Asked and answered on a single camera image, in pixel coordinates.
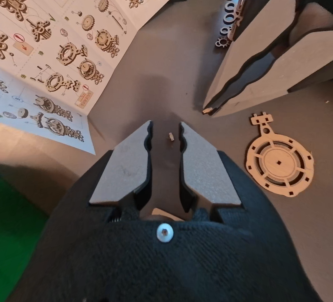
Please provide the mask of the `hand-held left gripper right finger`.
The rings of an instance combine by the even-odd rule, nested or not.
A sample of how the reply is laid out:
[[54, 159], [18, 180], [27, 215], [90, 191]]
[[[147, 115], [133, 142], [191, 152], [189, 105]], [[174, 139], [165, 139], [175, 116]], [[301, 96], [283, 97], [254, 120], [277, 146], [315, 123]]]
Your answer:
[[241, 200], [218, 150], [185, 122], [179, 124], [180, 202], [185, 213], [240, 207]]

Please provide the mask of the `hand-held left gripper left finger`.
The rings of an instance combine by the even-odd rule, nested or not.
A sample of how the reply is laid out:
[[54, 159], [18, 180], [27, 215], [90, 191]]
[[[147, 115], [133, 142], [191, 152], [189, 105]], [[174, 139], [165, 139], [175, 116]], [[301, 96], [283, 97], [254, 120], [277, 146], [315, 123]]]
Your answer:
[[152, 195], [151, 140], [152, 121], [148, 120], [114, 148], [90, 205], [143, 209]]

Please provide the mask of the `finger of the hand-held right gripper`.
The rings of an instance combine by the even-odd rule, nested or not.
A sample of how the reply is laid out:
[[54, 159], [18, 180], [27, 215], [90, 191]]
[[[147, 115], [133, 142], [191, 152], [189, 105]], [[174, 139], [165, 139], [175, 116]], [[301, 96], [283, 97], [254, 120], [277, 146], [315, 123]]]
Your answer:
[[222, 117], [284, 96], [288, 89], [333, 60], [333, 31], [310, 32], [279, 57], [255, 82], [229, 99], [213, 117]]
[[209, 88], [203, 109], [212, 104], [245, 63], [263, 52], [294, 21], [296, 0], [269, 0], [239, 37], [231, 43]]

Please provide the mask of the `round slotted wooden disc part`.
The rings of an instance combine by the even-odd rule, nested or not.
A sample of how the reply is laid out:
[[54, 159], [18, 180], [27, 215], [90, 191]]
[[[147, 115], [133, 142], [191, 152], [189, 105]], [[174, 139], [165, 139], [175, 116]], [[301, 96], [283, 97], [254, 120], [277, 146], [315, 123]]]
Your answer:
[[271, 114], [262, 112], [250, 118], [260, 135], [249, 145], [245, 167], [265, 190], [296, 197], [309, 187], [314, 177], [314, 157], [293, 138], [275, 133]]

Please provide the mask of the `large green plastic bin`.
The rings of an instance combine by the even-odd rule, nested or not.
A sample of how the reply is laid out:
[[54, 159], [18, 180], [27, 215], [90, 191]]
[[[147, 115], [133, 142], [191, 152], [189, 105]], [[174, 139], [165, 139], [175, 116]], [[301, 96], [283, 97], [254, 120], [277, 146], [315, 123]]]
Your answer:
[[0, 301], [27, 267], [48, 216], [0, 179]]

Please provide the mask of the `folded assembly instruction sheet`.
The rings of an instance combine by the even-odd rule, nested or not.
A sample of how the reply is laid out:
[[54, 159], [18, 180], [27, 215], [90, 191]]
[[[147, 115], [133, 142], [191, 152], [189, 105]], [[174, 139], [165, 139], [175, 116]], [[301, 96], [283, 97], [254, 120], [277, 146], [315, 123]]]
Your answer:
[[0, 0], [1, 123], [95, 154], [88, 114], [169, 0]]

